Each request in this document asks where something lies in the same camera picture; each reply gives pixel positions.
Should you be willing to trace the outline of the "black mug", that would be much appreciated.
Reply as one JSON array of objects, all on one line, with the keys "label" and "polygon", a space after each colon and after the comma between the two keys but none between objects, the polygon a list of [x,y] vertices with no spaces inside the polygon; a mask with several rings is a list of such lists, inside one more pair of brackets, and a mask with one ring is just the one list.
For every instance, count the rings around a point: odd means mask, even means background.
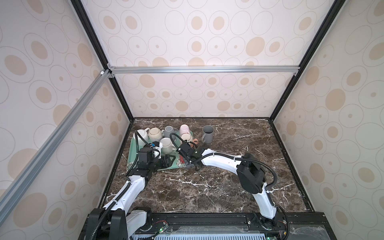
[{"label": "black mug", "polygon": [[161,160],[162,160],[162,168],[163,169],[167,169],[167,168],[170,168],[174,161],[176,159],[176,156],[174,155],[164,155],[162,156]]}]

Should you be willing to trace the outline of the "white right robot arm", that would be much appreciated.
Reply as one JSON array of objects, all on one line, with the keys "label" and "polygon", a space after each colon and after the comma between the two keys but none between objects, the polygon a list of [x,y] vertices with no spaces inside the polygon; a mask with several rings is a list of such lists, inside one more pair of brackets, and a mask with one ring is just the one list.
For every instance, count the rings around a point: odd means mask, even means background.
[{"label": "white right robot arm", "polygon": [[257,202],[261,215],[259,222],[265,229],[269,230],[286,219],[270,197],[270,189],[278,182],[277,173],[253,155],[232,156],[205,147],[191,147],[187,142],[182,142],[176,151],[188,168],[201,163],[236,174],[242,188],[251,193]]}]

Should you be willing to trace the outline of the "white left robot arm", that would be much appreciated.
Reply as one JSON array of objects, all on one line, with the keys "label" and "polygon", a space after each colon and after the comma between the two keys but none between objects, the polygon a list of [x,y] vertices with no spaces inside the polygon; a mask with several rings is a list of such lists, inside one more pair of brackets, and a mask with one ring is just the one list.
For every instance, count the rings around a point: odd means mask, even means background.
[{"label": "white left robot arm", "polygon": [[137,151],[122,189],[103,208],[94,209],[88,216],[86,240],[128,240],[136,230],[148,224],[149,210],[130,212],[129,209],[153,173],[163,165],[161,154],[162,148],[154,144]]}]

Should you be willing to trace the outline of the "large grey mug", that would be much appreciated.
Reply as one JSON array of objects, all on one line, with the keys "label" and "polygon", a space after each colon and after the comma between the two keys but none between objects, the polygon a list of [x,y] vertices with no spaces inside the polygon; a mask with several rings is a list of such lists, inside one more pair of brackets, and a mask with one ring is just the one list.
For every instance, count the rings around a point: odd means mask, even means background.
[{"label": "large grey mug", "polygon": [[202,142],[205,144],[210,144],[214,138],[215,129],[213,126],[206,125],[203,127],[203,136]]}]

